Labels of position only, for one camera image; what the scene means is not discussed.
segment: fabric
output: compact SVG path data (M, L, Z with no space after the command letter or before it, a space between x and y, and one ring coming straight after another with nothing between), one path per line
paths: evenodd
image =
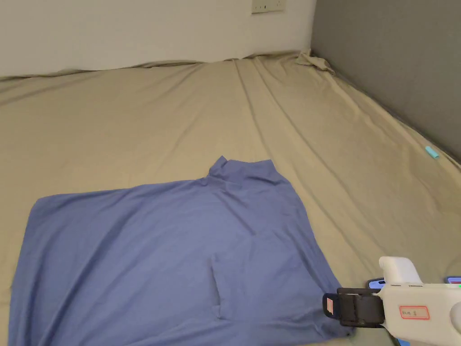
M459 275L460 167L297 56L1 82L0 345L38 198L198 179L221 155L273 161L342 286L382 277L384 255L409 257L425 282ZM328 344L392 342L384 330L358 329Z
M272 162L221 157L198 180L40 199L9 344L296 346L351 332L323 314L338 287Z

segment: electrical outlet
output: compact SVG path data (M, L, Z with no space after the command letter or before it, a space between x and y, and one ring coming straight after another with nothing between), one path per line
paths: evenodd
M285 11L287 0L252 0L251 13Z

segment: beige bed sheet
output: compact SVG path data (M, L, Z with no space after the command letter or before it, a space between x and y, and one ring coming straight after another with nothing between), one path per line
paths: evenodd
M0 83L0 345L30 208L58 193L196 179L224 155L272 159L344 286L406 256L461 274L460 167L329 72L276 54ZM332 345L390 345L361 329Z

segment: wrinkle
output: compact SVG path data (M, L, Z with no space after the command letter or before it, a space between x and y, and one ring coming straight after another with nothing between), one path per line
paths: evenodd
M29 98L29 97L37 96L37 95L43 94L43 93L48 92L48 91L58 90L58 89L61 89L61 88L67 88L67 87L73 86L75 84L80 84L82 82L88 81L89 79L97 78L97 77L99 77L99 75L100 74L98 74L96 72L93 72L91 75L85 76L85 77L77 79L77 80L72 80L72 81L64 82L64 83L61 83L61 84L58 84L58 85L52 85L52 86L45 87L45 88L42 88L42 89L30 91L30 92L22 94L22 95L13 96L13 97L10 97L10 98L8 98L8 99L6 99L4 101L0 101L0 107L1 106L6 106L6 105L9 105L11 103L15 103L15 102L18 102L18 101L21 101L21 100L24 100L24 99Z
M119 218L96 245L93 253L89 256L80 272L76 275L74 281L70 285L69 290L59 304L59 308L54 314L50 324L45 329L43 336L37 344L38 346L51 344L54 337L53 331L59 329L59 325L64 319L66 310L72 304L75 295L79 292L79 288L85 283L86 278L91 274L95 262L98 261L98 257L103 256L103 252L107 250L108 245L119 236L119 234L123 231L124 226L135 215L135 213L136 210L132 209L126 215L123 215L123 217Z
M137 90L137 92L143 92L143 91L146 91L146 90L149 90L149 89L152 89L158 85L161 85L162 83L164 83L165 81L173 78L173 77L176 77L177 75L180 75L181 73L184 73L184 71L188 70L188 69L191 69L191 70L194 70L199 64L193 64L193 65L184 65L184 68L181 68L181 69L177 69L177 71L175 69L173 69L173 73L170 73L162 78L159 78L159 79L156 79L154 83L152 84L148 84L140 89Z
M303 179L301 179L301 176L296 169L296 167L293 167L293 170L295 172L295 176L298 179L298 181L301 183L302 187L308 192L310 197L315 201L315 204L318 205L320 210L323 212L323 214L330 220L330 222L335 226L336 230L342 235L343 240L347 243L349 248L355 253L358 259L360 259L360 262L363 263L363 265L366 267L366 269L372 273L373 267L369 266L368 261L365 263L366 257L362 256L362 252L358 250L358 248L354 245L354 243L347 237L347 234L345 230L335 221L331 213L328 212L327 208L325 208L322 204L322 202L316 197L314 192L304 183Z
M266 140L264 139L261 127L259 126L258 121L256 120L256 113L254 111L253 104L251 103L251 98L250 98L250 95L248 94L248 90L245 87L245 83L243 82L242 75L240 74L240 71L238 69L237 63L235 62L235 60L233 60L232 62L234 64L234 66L235 66L235 70L237 71L237 75L238 75L238 78L240 80L240 86L241 86L241 88L243 90L243 94L246 97L248 109L249 109L249 111L251 113L251 119L253 120L253 124L254 124L254 126L255 126L258 134L259 134L260 141L261 141L264 149L266 150L266 154L269 155L270 157L273 157L273 155L272 155L272 153L271 153L271 151L269 149L269 145L267 144Z
M170 86L169 88L167 88L166 90L164 90L163 92L161 92L158 96L156 96L155 98L153 98L152 100L148 101L146 103L146 105L150 105L150 104L153 104L153 103L156 103L159 99L161 99L162 97L165 97L165 96L168 96L172 91L174 91L176 88L178 88L180 85L184 84L184 82L186 80L188 80L193 74L197 73L199 70L201 70L205 65L204 64L197 64L197 65L193 65L193 69L186 73L186 75L184 77L182 77L179 81L177 81L176 83L174 83L172 86Z

